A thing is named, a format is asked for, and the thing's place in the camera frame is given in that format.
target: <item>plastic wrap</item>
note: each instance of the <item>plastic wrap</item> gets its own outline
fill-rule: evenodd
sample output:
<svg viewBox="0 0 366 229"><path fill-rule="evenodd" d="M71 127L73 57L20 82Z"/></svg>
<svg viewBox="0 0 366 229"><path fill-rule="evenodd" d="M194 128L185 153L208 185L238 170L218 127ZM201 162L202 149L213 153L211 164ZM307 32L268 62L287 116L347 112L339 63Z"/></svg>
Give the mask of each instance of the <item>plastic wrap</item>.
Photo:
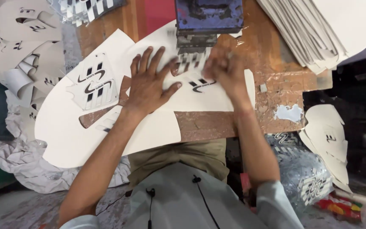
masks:
<svg viewBox="0 0 366 229"><path fill-rule="evenodd" d="M266 139L277 156L283 188L297 214L333 191L323 160L303 147L297 134L267 134Z"/></svg>
<svg viewBox="0 0 366 229"><path fill-rule="evenodd" d="M92 22L108 11L125 5L125 0L47 0L60 16L62 23L81 24Z"/></svg>

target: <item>person's right hand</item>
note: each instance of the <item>person's right hand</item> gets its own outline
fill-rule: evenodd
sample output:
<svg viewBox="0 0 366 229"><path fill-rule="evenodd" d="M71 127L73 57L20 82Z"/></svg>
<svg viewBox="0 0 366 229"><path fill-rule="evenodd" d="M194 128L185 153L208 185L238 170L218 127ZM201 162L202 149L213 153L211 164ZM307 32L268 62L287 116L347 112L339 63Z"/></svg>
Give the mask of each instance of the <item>person's right hand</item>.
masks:
<svg viewBox="0 0 366 229"><path fill-rule="evenodd" d="M238 55L215 47L202 73L206 79L215 79L221 84L235 110L253 110L245 83L244 63Z"/></svg>

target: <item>white paint smear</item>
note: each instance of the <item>white paint smear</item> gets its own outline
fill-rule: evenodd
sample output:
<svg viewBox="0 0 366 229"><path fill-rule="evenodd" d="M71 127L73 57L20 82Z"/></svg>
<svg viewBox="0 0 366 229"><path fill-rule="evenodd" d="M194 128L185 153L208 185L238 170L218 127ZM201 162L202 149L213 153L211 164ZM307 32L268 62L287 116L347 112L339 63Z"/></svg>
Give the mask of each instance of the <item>white paint smear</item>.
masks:
<svg viewBox="0 0 366 229"><path fill-rule="evenodd" d="M303 109L297 104L294 104L292 108L290 108L290 106L278 105L277 110L275 111L274 119L287 119L292 122L298 122L300 121L302 114Z"/></svg>

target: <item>khaki pants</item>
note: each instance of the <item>khaki pants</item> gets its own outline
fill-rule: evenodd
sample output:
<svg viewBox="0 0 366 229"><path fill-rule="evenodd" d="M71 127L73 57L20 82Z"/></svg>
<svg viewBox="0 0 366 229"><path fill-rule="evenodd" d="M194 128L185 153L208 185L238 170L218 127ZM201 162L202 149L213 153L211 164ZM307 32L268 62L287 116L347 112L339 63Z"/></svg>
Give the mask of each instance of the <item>khaki pants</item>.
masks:
<svg viewBox="0 0 366 229"><path fill-rule="evenodd" d="M165 166L181 162L205 171L226 182L229 169L225 162L225 138L175 143L128 155L130 187L135 187L150 174Z"/></svg>

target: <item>light gray shirt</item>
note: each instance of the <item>light gray shirt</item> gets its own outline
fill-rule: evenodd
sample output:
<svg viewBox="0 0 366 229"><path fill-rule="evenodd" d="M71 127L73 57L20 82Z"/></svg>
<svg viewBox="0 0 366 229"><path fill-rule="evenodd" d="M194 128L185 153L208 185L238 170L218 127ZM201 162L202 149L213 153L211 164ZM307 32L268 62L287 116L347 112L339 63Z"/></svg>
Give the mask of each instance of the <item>light gray shirt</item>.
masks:
<svg viewBox="0 0 366 229"><path fill-rule="evenodd" d="M194 183L195 176L201 181ZM155 196L150 207L151 197L146 189L152 188ZM258 188L257 214L254 214L227 184L181 163L150 174L135 187L130 204L131 213L125 229L148 228L150 210L153 229L217 228L216 224L221 229L303 228L279 181ZM87 215L72 219L61 227L76 228L98 229L100 225L96 216Z"/></svg>

